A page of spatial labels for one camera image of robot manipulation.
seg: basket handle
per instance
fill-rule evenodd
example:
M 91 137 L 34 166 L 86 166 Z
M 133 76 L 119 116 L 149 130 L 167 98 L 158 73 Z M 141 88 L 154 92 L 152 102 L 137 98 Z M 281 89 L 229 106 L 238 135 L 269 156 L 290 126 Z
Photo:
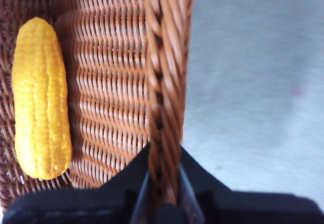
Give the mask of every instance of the basket handle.
M 145 0 L 151 205 L 177 204 L 193 0 Z

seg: wicker weave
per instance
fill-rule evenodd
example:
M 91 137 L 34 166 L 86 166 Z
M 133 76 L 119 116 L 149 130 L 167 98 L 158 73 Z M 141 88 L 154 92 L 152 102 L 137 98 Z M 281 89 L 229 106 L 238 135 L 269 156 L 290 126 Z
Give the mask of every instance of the wicker weave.
M 0 0 L 4 210 L 17 196 L 30 191 L 101 186 L 141 151 L 149 136 L 153 141 L 153 195 L 176 202 L 191 8 L 192 0 Z M 69 87 L 73 159 L 69 173 L 51 181 L 26 176 L 14 153 L 11 66 L 15 38 L 19 27 L 34 16 L 51 22 L 58 33 Z M 171 33 L 165 34 L 167 28 Z M 166 60 L 152 60 L 156 55 Z M 163 73 L 154 63 L 163 66 Z M 154 82 L 167 91 L 161 94 Z M 164 164 L 169 171 L 161 171 Z

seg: wicker basket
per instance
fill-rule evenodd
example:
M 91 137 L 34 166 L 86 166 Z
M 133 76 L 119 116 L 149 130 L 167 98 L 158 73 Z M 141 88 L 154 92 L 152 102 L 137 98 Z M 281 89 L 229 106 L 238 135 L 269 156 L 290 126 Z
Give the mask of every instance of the wicker basket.
M 153 197 L 176 201 L 191 8 L 192 0 L 0 0 L 4 210 L 28 192 L 99 187 L 149 140 Z M 14 152 L 15 39 L 35 16 L 57 31 L 69 89 L 73 160 L 50 181 L 27 176 Z

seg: gray surface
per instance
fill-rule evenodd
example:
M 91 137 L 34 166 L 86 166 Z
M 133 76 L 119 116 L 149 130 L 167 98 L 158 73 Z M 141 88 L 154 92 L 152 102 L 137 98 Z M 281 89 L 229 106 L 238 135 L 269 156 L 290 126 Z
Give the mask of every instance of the gray surface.
M 230 188 L 324 209 L 324 0 L 195 0 L 184 147 Z

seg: yellow corn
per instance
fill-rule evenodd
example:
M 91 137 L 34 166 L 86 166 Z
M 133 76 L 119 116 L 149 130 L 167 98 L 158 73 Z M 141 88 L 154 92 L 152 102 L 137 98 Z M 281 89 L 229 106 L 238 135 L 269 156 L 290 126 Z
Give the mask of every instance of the yellow corn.
M 41 18 L 19 29 L 12 83 L 20 166 L 33 178 L 63 174 L 72 157 L 65 67 L 56 33 Z

